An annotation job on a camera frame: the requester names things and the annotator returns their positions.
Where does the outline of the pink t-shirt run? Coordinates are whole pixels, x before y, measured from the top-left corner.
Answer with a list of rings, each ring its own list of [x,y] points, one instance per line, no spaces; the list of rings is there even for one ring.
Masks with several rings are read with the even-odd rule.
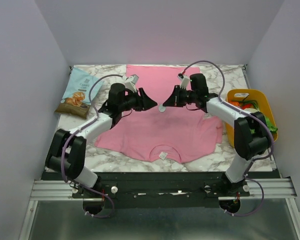
[[[182,67],[127,65],[126,75],[139,77],[137,88],[159,105],[168,99],[181,81]],[[97,148],[122,153],[127,157],[153,162],[168,158],[188,163],[212,154],[222,142],[223,123],[215,116],[205,117],[201,110],[160,106],[132,112],[112,129],[98,136]]]

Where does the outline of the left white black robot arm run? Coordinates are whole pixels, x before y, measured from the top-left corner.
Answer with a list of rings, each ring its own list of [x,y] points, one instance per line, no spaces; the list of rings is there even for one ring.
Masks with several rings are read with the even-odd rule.
[[[97,197],[101,191],[101,180],[85,167],[87,144],[117,125],[123,112],[147,111],[157,105],[143,88],[132,91],[122,83],[112,84],[107,101],[97,111],[98,116],[72,130],[59,129],[55,132],[45,166],[61,173],[65,181],[72,180],[84,185],[83,191],[89,197]]]

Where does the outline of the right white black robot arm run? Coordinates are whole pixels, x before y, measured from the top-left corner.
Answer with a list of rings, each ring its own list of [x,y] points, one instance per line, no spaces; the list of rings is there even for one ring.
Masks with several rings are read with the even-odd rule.
[[[190,76],[179,73],[178,78],[181,83],[174,86],[172,94],[163,103],[164,107],[182,108],[195,104],[199,110],[216,116],[233,127],[236,154],[219,184],[220,191],[231,196],[243,185],[253,163],[274,143],[266,118],[260,111],[243,110],[224,101],[220,95],[210,93],[206,77],[202,73]]]

